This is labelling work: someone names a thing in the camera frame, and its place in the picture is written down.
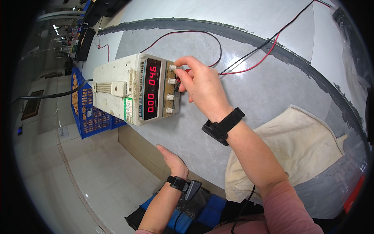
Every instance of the blue plastic crate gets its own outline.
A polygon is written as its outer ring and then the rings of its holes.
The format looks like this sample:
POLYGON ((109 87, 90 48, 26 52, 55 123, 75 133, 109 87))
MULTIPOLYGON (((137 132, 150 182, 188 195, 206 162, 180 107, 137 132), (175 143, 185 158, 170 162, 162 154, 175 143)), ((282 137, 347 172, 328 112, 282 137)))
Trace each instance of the blue plastic crate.
POLYGON ((226 206, 226 199, 223 199, 220 196, 212 194, 206 205, 218 212, 222 212, 223 208, 225 208, 226 206))
POLYGON ((214 228, 220 221, 221 212, 226 206, 226 199, 212 194, 197 221, 214 228))
MULTIPOLYGON (((85 79, 74 67, 71 73, 71 87, 73 89, 73 76, 76 76, 78 85, 81 85, 85 79)), ((112 116, 93 106, 92 88, 89 84, 85 84, 82 89, 78 90, 78 115, 75 114, 74 106, 71 109, 82 139, 111 129, 112 116)))
MULTIPOLYGON (((140 207, 146 210, 155 196, 156 195, 153 195, 150 199, 148 199, 146 202, 144 202, 142 205, 140 205, 140 207)), ((180 213, 181 212, 179 210, 177 210, 177 209, 174 210, 173 215, 171 216, 171 218, 168 222, 168 227, 170 227, 171 229, 174 230, 175 220, 177 219, 177 217, 180 213)), ((186 233, 186 231, 187 231, 188 227, 191 225, 192 221, 193 220, 192 220, 191 217, 189 217, 185 214, 182 214, 177 221, 177 225, 175 226, 175 230, 178 233, 181 233, 181 234, 186 233)))
POLYGON ((120 126, 124 126, 126 124, 127 123, 124 120, 122 120, 120 118, 117 118, 115 116, 112 116, 112 124, 111 124, 110 129, 113 130, 113 129, 118 128, 120 126))

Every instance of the gray tabletop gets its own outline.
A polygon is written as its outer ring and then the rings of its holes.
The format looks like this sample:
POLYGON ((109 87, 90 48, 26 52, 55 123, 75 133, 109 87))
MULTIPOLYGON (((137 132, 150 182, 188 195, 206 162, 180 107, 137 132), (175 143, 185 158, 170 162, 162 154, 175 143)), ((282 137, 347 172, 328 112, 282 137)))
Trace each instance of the gray tabletop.
MULTIPOLYGON (((175 30, 152 27, 144 30, 138 29, 138 26, 132 30, 127 26, 123 31, 116 59, 139 53, 161 35, 175 30)), ((223 49, 222 59, 215 67, 218 72, 255 48, 249 43, 230 39, 230 36, 215 36, 223 49)), ((146 53, 171 61, 193 55, 210 65, 219 57, 219 47, 209 35, 183 33, 161 39, 146 53)), ((259 50, 234 71, 256 64, 265 54, 259 50)), ((347 120, 347 110, 342 110, 341 101, 337 101, 341 97, 331 94, 336 90, 328 92, 325 85, 312 78, 302 66, 296 66, 280 56, 276 49, 272 54, 275 55, 269 55, 251 71, 222 76, 224 90, 230 104, 240 107, 246 114, 244 121, 251 128, 270 121, 294 104, 324 120, 337 137, 348 134, 344 142, 344 157, 315 178, 295 186, 311 217, 334 218, 341 212, 363 174, 360 168, 366 164, 366 145, 357 127, 353 128, 352 121, 347 120)), ((225 188, 226 163, 231 148, 221 145, 201 130, 206 120, 193 103, 188 103, 187 93, 183 93, 178 114, 144 126, 131 127, 152 144, 164 145, 179 155, 194 173, 225 188)))

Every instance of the doormat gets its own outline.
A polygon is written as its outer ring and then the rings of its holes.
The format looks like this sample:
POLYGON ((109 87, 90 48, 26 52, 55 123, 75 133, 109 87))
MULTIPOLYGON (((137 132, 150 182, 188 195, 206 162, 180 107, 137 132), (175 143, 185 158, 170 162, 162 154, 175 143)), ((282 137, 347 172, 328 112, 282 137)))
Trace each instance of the doormat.
MULTIPOLYGON (((32 92, 30 96, 39 96, 43 95, 44 89, 32 92)), ((30 117, 38 115, 39 111, 39 105, 40 105, 41 99, 34 99, 34 100, 28 100, 26 103, 25 110, 22 114, 21 120, 28 119, 30 117)))

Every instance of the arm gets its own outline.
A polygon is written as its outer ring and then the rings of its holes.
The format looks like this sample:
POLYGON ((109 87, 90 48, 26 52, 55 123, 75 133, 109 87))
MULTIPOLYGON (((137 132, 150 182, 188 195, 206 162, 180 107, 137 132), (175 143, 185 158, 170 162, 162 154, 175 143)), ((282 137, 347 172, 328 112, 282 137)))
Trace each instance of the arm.
MULTIPOLYGON (((191 68, 188 73, 182 69, 174 70, 182 82, 179 91, 187 91, 189 102, 194 102, 211 122, 220 122, 231 113, 234 108, 227 101, 217 70, 208 68, 192 56, 181 57, 174 64, 191 68)), ((228 136, 227 142, 262 197, 275 184, 288 180, 269 147, 244 121, 232 128, 228 136)))
MULTIPOLYGON (((164 155, 171 176, 178 176, 187 180, 188 169, 182 159, 161 145, 157 145, 157 149, 164 155)), ((181 191, 170 187, 170 183, 166 182, 149 204, 139 225, 139 230, 162 233, 177 206, 181 194, 181 191)))

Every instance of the finger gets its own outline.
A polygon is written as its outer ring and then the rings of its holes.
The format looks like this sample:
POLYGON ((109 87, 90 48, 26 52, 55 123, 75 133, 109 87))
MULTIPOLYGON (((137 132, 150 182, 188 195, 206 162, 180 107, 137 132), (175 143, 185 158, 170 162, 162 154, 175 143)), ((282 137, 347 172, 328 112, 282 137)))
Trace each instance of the finger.
POLYGON ((192 70, 206 67, 204 64, 202 64, 199 60, 197 60, 193 56, 181 57, 174 62, 174 65, 177 65, 178 67, 182 65, 188 65, 192 70))
POLYGON ((177 167, 181 164, 184 164, 184 162, 182 161, 180 157, 168 151, 162 145, 156 145, 156 146, 157 146, 157 149, 164 155, 164 160, 170 169, 173 167, 177 167))
POLYGON ((181 80, 185 89, 189 89, 193 86, 193 79, 185 70, 175 69, 174 72, 181 80))
POLYGON ((190 71, 188 72, 188 74, 189 74, 192 78, 194 78, 193 70, 190 70, 190 71))
POLYGON ((186 91, 186 88, 185 88, 184 85, 181 83, 181 84, 179 85, 179 92, 184 92, 184 91, 186 91))
POLYGON ((162 145, 156 145, 157 149, 165 156, 169 154, 173 154, 172 152, 168 151, 165 147, 162 145))
MULTIPOLYGON (((193 77, 194 77, 193 71, 192 71, 192 70, 189 70, 187 73, 188 73, 188 74, 192 77, 192 79, 193 79, 193 77)), ((179 92, 184 92, 184 91, 186 91, 186 88, 185 88, 184 85, 181 83, 180 86, 179 86, 179 92)))

